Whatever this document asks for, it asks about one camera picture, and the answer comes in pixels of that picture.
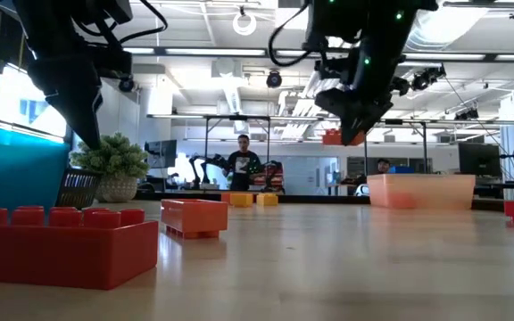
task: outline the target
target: teal container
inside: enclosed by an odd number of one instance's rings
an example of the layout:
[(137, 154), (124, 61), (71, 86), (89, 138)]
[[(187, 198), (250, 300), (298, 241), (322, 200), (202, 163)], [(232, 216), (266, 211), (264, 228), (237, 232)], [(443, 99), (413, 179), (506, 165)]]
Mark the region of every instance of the teal container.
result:
[(0, 208), (53, 207), (69, 150), (68, 144), (0, 129)]

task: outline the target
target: man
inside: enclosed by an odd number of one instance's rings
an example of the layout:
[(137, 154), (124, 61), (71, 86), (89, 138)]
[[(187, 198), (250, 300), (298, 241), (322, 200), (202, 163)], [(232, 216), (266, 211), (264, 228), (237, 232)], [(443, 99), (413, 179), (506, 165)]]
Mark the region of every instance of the man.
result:
[(261, 161), (256, 153), (249, 151), (249, 136), (240, 135), (237, 138), (239, 151), (232, 153), (228, 159), (228, 170), (223, 170), (223, 175), (227, 176), (229, 171), (233, 171), (233, 179), (231, 181), (232, 191), (248, 191), (251, 180), (259, 176), (259, 174), (251, 174), (252, 170), (258, 170)]
[(386, 174), (390, 170), (390, 161), (387, 159), (378, 160), (378, 174)]

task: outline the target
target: green plant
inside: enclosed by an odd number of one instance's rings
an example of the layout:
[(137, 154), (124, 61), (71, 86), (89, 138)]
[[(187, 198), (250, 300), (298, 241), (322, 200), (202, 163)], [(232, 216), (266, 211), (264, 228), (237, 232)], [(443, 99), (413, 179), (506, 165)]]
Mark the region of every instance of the green plant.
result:
[(112, 177), (145, 177), (149, 169), (144, 162), (147, 153), (138, 144), (131, 144), (121, 133), (101, 136), (100, 142), (101, 146), (97, 150), (80, 142), (81, 152), (72, 152), (70, 163)]

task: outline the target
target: yellow lego brick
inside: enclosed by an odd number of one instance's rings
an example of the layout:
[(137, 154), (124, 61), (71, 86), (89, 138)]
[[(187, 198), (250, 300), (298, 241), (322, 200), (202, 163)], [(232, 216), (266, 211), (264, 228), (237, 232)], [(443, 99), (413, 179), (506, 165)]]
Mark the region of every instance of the yellow lego brick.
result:
[(277, 206), (278, 197), (273, 193), (263, 193), (257, 195), (257, 204), (261, 206)]
[(232, 193), (229, 200), (235, 207), (253, 206), (253, 194), (251, 193)]

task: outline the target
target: computer monitor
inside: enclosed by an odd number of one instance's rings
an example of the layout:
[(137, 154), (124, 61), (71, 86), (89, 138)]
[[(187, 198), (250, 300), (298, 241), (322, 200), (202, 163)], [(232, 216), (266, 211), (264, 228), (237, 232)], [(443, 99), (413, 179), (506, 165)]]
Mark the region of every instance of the computer monitor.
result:
[(167, 169), (176, 166), (178, 142), (174, 140), (148, 142), (144, 150), (148, 153), (148, 165), (151, 169)]
[(460, 173), (501, 177), (499, 146), (490, 144), (459, 143)]

